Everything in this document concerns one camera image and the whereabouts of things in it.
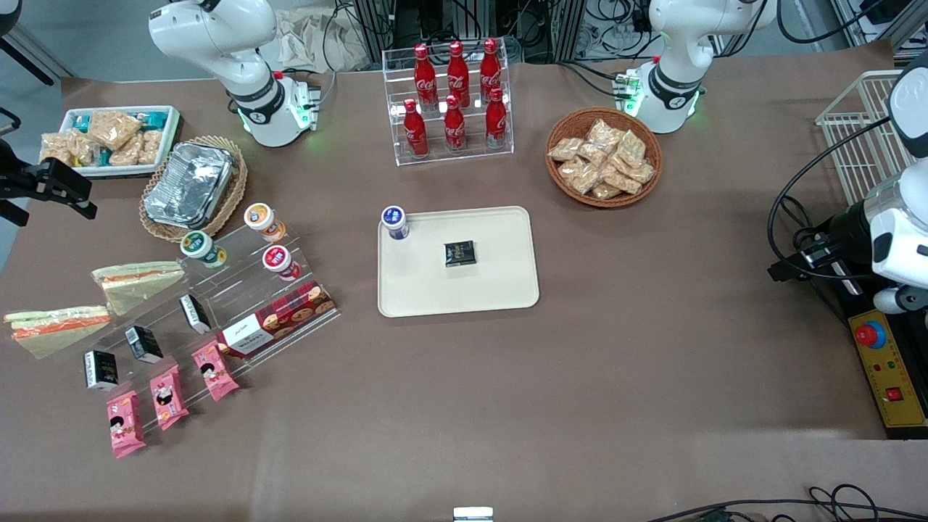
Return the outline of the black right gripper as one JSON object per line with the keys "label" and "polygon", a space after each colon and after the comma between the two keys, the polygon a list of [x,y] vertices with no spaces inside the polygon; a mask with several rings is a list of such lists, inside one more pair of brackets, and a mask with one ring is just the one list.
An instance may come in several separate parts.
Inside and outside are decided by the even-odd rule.
{"label": "black right gripper", "polygon": [[[21,161],[6,141],[1,142],[1,199],[37,199],[70,206],[85,219],[95,219],[97,207],[90,201],[92,182],[57,158],[39,165]],[[29,212],[13,202],[0,202],[0,216],[16,227],[25,227]]]}

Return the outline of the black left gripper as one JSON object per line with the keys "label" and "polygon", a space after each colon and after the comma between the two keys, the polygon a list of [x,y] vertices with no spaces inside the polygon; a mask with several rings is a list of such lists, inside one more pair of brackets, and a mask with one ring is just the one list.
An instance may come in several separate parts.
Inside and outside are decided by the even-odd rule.
{"label": "black left gripper", "polygon": [[873,281],[870,230],[866,204],[858,201],[815,227],[799,228],[791,238],[793,253],[775,254],[768,276],[775,282]]}

